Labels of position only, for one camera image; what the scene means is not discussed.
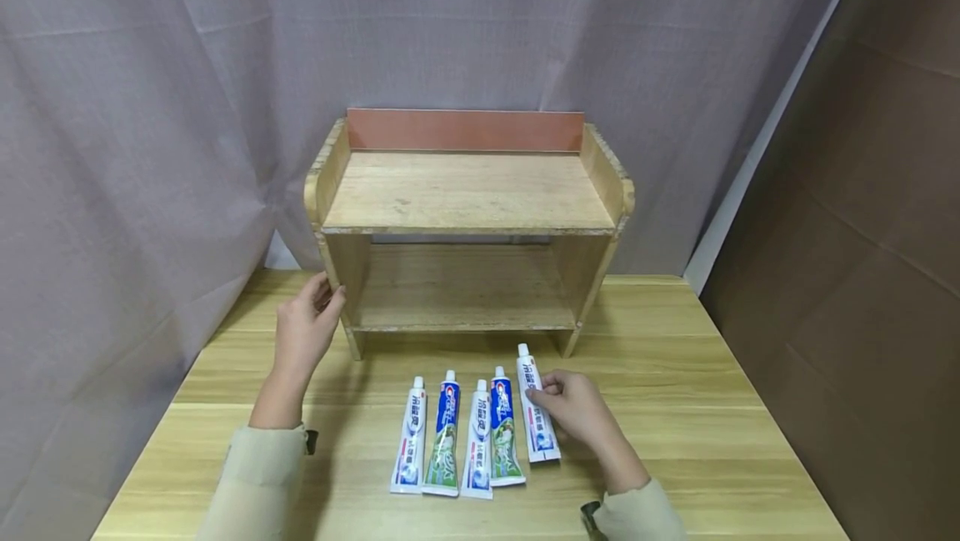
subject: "left hand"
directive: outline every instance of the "left hand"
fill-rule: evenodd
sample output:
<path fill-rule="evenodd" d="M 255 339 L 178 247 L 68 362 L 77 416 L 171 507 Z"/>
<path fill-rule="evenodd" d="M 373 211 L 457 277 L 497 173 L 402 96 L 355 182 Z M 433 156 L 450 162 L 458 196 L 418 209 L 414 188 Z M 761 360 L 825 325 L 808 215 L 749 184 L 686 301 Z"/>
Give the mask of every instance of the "left hand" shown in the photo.
<path fill-rule="evenodd" d="M 330 289 L 326 272 L 321 272 L 310 277 L 296 296 L 280 303 L 274 374 L 310 379 L 333 341 L 346 302 L 347 288 Z"/>

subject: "shelf leg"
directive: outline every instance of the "shelf leg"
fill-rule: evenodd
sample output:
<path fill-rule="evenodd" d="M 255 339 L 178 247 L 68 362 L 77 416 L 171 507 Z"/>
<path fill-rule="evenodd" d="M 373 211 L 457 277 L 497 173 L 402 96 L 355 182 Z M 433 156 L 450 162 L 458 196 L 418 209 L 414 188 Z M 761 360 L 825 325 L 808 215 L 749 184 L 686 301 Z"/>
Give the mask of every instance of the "shelf leg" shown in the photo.
<path fill-rule="evenodd" d="M 354 331 L 353 328 L 343 326 L 343 332 L 347 335 L 347 344 L 350 346 L 350 356 L 355 362 L 363 359 L 364 345 L 367 344 L 367 333 L 364 331 Z"/>
<path fill-rule="evenodd" d="M 573 355 L 573 347 L 577 344 L 577 339 L 580 339 L 580 328 L 578 326 L 573 331 L 554 331 L 550 335 L 561 358 L 567 359 Z"/>

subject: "blue toothpaste tube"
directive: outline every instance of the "blue toothpaste tube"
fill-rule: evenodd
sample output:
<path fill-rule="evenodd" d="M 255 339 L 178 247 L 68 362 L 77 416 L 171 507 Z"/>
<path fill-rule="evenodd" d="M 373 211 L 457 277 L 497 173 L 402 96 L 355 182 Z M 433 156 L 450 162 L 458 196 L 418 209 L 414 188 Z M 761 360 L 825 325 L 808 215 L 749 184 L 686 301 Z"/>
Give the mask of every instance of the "blue toothpaste tube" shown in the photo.
<path fill-rule="evenodd" d="M 497 376 L 491 381 L 490 426 L 493 446 L 491 486 L 505 487 L 524 484 L 527 478 L 517 460 L 517 422 L 513 420 L 513 391 L 510 378 L 497 366 Z"/>
<path fill-rule="evenodd" d="M 463 464 L 463 480 L 460 485 L 463 497 L 492 499 L 490 486 L 490 394 L 487 382 L 477 381 L 470 403 L 470 429 L 467 440 L 467 459 Z"/>
<path fill-rule="evenodd" d="M 539 378 L 537 363 L 530 355 L 530 349 L 525 343 L 517 346 L 517 378 L 519 379 L 520 404 L 523 406 L 523 426 L 527 430 L 527 452 L 530 463 L 542 463 L 551 459 L 560 459 L 560 446 L 557 445 L 557 435 L 553 432 L 553 422 L 545 410 L 534 406 L 527 398 L 527 389 L 543 390 L 543 383 Z"/>
<path fill-rule="evenodd" d="M 460 414 L 460 385 L 456 373 L 447 371 L 440 383 L 437 400 L 437 431 L 433 453 L 426 464 L 423 492 L 431 495 L 457 497 L 457 416 Z"/>
<path fill-rule="evenodd" d="M 410 389 L 410 394 L 407 395 L 407 409 L 403 413 L 397 462 L 393 465 L 393 477 L 390 479 L 391 493 L 422 492 L 423 443 L 426 441 L 424 414 L 426 391 L 423 390 L 423 377 L 416 377 L 414 388 Z"/>

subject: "curtain fold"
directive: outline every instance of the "curtain fold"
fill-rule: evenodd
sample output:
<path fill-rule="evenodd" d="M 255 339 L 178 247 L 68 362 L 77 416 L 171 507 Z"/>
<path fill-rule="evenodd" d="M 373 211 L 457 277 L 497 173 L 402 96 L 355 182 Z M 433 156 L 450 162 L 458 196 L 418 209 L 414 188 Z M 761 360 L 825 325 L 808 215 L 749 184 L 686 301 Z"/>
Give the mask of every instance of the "curtain fold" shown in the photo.
<path fill-rule="evenodd" d="M 347 106 L 586 111 L 677 274 L 827 3 L 0 0 L 0 537 L 93 530 L 274 229 L 320 267 Z"/>

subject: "beige sleeve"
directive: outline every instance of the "beige sleeve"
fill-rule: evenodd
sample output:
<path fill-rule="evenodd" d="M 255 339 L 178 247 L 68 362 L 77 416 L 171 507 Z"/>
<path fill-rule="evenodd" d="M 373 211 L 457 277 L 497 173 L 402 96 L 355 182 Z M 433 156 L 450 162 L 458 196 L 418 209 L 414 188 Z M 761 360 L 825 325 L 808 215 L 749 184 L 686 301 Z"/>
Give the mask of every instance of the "beige sleeve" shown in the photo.
<path fill-rule="evenodd" d="M 197 541 L 283 540 L 305 453 L 303 425 L 292 431 L 240 428 Z"/>
<path fill-rule="evenodd" d="M 610 541 L 686 541 L 687 530 L 663 487 L 652 479 L 643 489 L 605 495 L 593 520 Z"/>

